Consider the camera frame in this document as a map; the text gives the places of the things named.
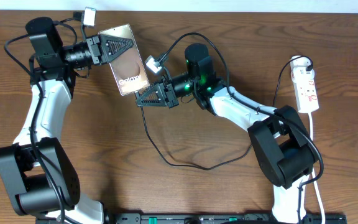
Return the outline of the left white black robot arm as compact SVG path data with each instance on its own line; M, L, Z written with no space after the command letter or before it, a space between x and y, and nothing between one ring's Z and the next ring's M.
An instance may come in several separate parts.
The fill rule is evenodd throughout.
M19 135L0 148L0 176L13 210L37 223L115 223L101 202L81 192L60 138L79 71L118 59L136 46L134 35L123 25L66 46L58 25L49 17L26 24L34 48L25 67L32 101Z

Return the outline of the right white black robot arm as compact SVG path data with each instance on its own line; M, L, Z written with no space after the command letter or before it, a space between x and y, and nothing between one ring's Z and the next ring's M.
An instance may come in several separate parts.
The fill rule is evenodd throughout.
M185 73L164 75L136 95L137 106L173 108L192 95L201 109L238 125L249 134L259 167L273 184L274 219L304 223L304 189L321 177L313 167L323 160L298 113L291 106L265 106L238 93L216 75L205 44L189 45L185 59Z

